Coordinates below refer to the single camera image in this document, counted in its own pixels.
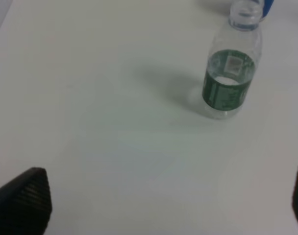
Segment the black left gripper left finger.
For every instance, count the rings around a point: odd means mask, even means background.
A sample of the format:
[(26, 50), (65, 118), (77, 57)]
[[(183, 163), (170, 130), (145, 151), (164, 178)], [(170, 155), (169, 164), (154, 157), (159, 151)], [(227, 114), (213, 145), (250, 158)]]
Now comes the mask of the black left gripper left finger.
[(51, 213), (44, 168), (32, 167), (0, 188), (0, 235), (43, 235)]

